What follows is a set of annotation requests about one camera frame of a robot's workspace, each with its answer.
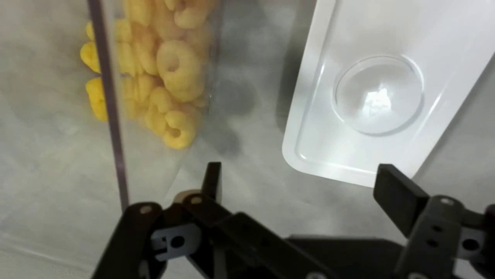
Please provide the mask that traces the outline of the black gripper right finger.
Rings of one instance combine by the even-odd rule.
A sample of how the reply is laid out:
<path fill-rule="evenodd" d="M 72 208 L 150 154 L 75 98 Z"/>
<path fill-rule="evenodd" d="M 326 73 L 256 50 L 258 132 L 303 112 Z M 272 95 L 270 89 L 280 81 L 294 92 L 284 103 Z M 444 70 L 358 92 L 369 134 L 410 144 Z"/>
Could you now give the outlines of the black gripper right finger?
<path fill-rule="evenodd" d="M 453 197 L 428 196 L 393 165 L 377 168 L 372 197 L 406 239 L 394 279 L 459 279 L 457 259 L 495 279 L 495 205 L 474 213 Z"/>

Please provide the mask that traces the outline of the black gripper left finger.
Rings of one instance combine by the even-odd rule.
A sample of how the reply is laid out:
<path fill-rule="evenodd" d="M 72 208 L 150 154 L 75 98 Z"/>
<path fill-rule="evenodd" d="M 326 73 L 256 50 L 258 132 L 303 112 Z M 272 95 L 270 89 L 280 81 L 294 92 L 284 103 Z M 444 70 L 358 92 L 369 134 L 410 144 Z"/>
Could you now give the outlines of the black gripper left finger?
<path fill-rule="evenodd" d="M 331 279 L 331 270 L 242 213 L 218 202 L 221 166 L 202 185 L 123 210 L 91 279 L 160 279 L 185 259 L 204 279 Z"/>

